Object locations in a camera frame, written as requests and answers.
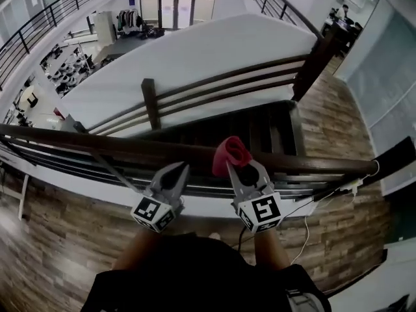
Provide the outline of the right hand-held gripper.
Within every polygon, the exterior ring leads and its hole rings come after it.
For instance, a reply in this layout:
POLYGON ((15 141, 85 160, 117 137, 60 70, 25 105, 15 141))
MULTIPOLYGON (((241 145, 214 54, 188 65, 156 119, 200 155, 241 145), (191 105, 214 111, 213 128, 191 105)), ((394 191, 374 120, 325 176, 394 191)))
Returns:
POLYGON ((276 227, 281 219, 280 195, 274 191, 266 168, 251 162, 252 186, 241 185, 234 166, 226 163, 235 197, 232 206, 237 216, 251 233, 260 233, 276 227))

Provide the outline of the red cloth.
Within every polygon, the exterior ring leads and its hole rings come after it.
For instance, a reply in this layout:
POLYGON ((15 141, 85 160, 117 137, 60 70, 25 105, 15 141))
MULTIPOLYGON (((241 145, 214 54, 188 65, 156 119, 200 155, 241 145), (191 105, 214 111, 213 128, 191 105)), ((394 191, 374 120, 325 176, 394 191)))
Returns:
POLYGON ((230 136, 217 147, 214 153, 212 173, 215 177, 228 178, 227 163, 243 168, 251 160, 252 155, 241 139, 237 136, 230 136))

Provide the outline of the dark wooden handrail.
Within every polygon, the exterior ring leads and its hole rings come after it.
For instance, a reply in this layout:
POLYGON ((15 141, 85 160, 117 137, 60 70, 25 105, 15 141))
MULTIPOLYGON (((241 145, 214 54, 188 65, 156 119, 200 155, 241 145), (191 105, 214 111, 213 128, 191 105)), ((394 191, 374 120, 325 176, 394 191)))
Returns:
MULTIPOLYGON (((114 138, 2 123, 0 123, 0 135, 56 146, 65 150, 135 160, 140 164, 148 161, 155 168, 171 162, 185 161, 193 168, 210 170, 216 151, 215 148, 204 146, 114 138)), ((370 161, 364 160, 325 159, 263 152, 253 152, 252 157, 270 172, 352 175, 370 173, 374 168, 370 161)))

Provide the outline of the person's left forearm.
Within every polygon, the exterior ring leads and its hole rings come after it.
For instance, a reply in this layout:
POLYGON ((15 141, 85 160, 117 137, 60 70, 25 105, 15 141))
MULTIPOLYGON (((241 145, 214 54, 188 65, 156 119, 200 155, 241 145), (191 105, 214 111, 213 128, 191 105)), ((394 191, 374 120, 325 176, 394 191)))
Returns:
POLYGON ((157 247, 162 237, 160 233, 141 227, 114 262, 112 270, 137 269, 157 247))

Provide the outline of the black metal stair railing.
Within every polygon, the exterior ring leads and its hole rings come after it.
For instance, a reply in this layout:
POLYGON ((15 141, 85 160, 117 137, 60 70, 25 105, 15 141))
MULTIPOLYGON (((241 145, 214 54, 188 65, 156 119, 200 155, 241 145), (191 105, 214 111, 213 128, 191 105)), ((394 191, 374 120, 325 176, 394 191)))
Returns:
POLYGON ((261 13, 308 30, 318 41, 323 39, 321 32, 288 0, 254 0, 261 13))

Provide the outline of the black metal balcony railing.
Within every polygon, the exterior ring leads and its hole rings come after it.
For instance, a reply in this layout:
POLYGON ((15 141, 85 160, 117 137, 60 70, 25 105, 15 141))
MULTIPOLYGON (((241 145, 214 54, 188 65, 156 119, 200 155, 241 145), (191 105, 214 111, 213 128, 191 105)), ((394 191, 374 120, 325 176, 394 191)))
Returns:
POLYGON ((38 42, 91 0, 56 0, 26 21, 0 47, 0 91, 38 42))

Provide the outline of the person's black clothing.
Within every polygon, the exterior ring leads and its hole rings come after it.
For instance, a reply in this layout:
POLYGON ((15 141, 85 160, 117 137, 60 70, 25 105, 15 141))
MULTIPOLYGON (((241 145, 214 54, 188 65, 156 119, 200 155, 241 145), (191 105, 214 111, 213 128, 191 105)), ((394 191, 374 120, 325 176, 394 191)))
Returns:
POLYGON ((326 296, 300 265, 249 265, 219 240, 164 236, 134 270, 99 273, 80 312, 291 312, 286 290, 326 296))

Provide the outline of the dark wooden stair rails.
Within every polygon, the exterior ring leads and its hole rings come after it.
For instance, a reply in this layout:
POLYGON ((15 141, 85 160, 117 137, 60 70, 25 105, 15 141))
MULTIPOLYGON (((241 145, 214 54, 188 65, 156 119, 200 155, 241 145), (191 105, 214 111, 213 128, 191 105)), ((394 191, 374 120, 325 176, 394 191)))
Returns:
MULTIPOLYGON (((227 71, 169 89, 162 94, 157 93, 155 86, 160 120, 237 96, 293 85, 308 56, 295 55, 227 71)), ((104 119, 87 131, 95 135, 111 136, 148 122, 150 123, 143 98, 136 105, 104 119)))

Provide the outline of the grey waist bag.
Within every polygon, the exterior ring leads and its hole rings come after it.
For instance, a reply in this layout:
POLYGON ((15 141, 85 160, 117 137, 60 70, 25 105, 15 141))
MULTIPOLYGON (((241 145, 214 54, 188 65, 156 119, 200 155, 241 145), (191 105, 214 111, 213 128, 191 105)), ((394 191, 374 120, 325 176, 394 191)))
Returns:
POLYGON ((325 312, 322 302, 311 293, 286 290, 291 312, 325 312))

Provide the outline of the red top table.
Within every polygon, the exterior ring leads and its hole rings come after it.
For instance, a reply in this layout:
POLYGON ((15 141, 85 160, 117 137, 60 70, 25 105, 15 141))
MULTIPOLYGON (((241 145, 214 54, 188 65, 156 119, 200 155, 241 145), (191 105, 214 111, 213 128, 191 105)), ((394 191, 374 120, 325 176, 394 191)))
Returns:
POLYGON ((24 212, 24 206, 25 206, 25 197, 26 197, 27 186, 29 183, 30 176, 28 174, 24 175, 23 185, 22 185, 20 192, 7 187, 5 185, 5 181, 6 181, 5 178, 6 178, 6 171, 4 168, 0 168, 0 192, 2 194, 5 194, 7 196, 10 196, 19 200, 18 219, 22 221, 24 218, 23 212, 24 212))

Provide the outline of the frosted glass partition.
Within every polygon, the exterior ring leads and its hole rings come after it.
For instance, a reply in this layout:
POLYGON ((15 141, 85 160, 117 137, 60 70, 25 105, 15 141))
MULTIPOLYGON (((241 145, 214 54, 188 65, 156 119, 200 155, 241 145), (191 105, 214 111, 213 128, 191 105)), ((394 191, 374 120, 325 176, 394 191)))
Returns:
POLYGON ((406 137, 416 145, 416 27, 378 0, 336 69, 352 94, 375 155, 406 137))

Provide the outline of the clothes rack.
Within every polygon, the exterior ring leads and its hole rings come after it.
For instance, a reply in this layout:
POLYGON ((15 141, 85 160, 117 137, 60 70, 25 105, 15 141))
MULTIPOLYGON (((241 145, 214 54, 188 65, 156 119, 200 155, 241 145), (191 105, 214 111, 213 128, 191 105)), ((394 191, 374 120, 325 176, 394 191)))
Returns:
POLYGON ((142 18, 137 9, 121 10, 117 15, 117 30, 129 34, 142 30, 142 18))

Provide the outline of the white cabinet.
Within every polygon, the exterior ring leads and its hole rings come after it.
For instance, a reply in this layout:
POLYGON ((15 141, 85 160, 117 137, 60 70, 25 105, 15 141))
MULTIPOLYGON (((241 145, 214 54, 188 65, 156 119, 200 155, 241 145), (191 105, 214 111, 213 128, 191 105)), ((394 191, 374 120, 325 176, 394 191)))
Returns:
POLYGON ((109 46, 116 41, 112 13, 109 11, 98 12, 94 16, 94 28, 97 40, 102 47, 109 46))

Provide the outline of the glass entrance doors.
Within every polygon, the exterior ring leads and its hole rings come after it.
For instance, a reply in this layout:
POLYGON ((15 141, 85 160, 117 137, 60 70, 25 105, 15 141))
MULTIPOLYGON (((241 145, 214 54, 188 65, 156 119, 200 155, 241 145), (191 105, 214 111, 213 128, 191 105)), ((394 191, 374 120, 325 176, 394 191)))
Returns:
POLYGON ((168 31, 209 21, 214 5, 215 0, 139 0, 142 19, 168 31))

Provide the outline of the office desk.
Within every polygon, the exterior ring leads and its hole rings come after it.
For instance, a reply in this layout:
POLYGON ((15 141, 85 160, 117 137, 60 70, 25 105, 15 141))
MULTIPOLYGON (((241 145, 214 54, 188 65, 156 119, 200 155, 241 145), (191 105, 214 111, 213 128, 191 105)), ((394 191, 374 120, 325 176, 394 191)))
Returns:
POLYGON ((337 25, 340 28, 337 35, 337 39, 340 41, 340 47, 335 56, 344 58, 355 44, 358 36, 361 34, 363 26, 349 17, 345 20, 337 19, 335 17, 335 13, 338 9, 339 8, 331 9, 326 21, 324 22, 322 34, 325 36, 333 25, 337 25))

